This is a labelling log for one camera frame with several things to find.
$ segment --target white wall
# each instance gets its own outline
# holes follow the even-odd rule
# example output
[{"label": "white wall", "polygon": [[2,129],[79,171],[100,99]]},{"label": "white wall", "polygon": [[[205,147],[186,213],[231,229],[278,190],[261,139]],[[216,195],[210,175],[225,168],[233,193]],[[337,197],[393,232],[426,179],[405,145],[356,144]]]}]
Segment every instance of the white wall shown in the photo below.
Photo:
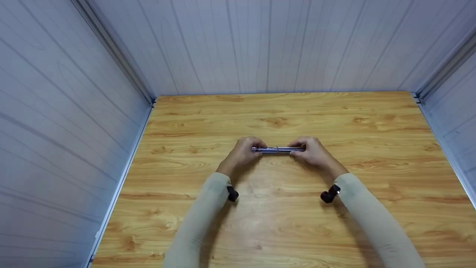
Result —
[{"label": "white wall", "polygon": [[447,148],[471,187],[468,195],[475,198],[476,54],[425,101],[423,109],[430,115],[432,129],[442,146]]},{"label": "white wall", "polygon": [[471,0],[93,0],[155,94],[416,91]]},{"label": "white wall", "polygon": [[0,0],[0,81],[0,267],[81,267],[149,106],[66,0]]}]

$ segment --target black wrist strap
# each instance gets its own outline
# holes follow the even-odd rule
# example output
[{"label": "black wrist strap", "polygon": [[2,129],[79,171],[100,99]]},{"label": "black wrist strap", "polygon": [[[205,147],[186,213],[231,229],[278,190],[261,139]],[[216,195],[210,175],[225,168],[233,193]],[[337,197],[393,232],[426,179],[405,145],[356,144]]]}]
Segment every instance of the black wrist strap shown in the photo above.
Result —
[{"label": "black wrist strap", "polygon": [[339,194],[340,192],[340,187],[333,184],[330,188],[329,191],[324,191],[321,194],[321,199],[322,201],[326,203],[332,203],[334,201],[334,198]]},{"label": "black wrist strap", "polygon": [[233,188],[233,186],[227,186],[228,200],[235,202],[238,199],[239,193]]}]

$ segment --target person's right hand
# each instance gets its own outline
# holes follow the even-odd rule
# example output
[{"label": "person's right hand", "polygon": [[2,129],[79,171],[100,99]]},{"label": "person's right hand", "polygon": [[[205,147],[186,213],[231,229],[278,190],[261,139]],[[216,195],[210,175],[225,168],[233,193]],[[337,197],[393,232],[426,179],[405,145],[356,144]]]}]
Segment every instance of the person's right hand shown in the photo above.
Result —
[{"label": "person's right hand", "polygon": [[293,151],[290,154],[297,158],[304,159],[309,164],[323,168],[333,179],[336,179],[342,174],[349,173],[349,171],[337,159],[335,159],[315,137],[300,136],[288,146],[306,146],[305,151]]},{"label": "person's right hand", "polygon": [[288,146],[305,146],[305,151],[293,151],[290,154],[297,158],[301,158],[312,165],[326,166],[329,161],[333,159],[332,155],[324,148],[316,137],[300,136],[292,141]]}]

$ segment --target silver metal bar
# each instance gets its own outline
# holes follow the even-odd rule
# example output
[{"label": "silver metal bar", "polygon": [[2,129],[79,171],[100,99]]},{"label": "silver metal bar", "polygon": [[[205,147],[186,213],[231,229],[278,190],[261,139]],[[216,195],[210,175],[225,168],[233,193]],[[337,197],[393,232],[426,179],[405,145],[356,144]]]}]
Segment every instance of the silver metal bar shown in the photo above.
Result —
[{"label": "silver metal bar", "polygon": [[260,147],[252,147],[252,152],[260,152],[263,154],[285,154],[290,153],[292,151],[303,152],[306,149],[304,147],[267,147],[267,148],[260,148]]}]

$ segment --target long-sleeve shirt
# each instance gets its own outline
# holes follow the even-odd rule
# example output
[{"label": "long-sleeve shirt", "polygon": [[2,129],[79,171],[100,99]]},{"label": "long-sleeve shirt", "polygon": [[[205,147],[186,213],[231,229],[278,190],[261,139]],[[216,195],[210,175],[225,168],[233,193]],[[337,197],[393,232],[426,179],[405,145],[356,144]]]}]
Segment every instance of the long-sleeve shirt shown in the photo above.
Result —
[{"label": "long-sleeve shirt", "polygon": [[[334,182],[339,197],[357,221],[386,268],[424,268],[425,264],[398,222],[353,174]],[[198,268],[200,248],[214,217],[228,198],[230,178],[213,173],[188,210],[165,255],[164,268]]]}]

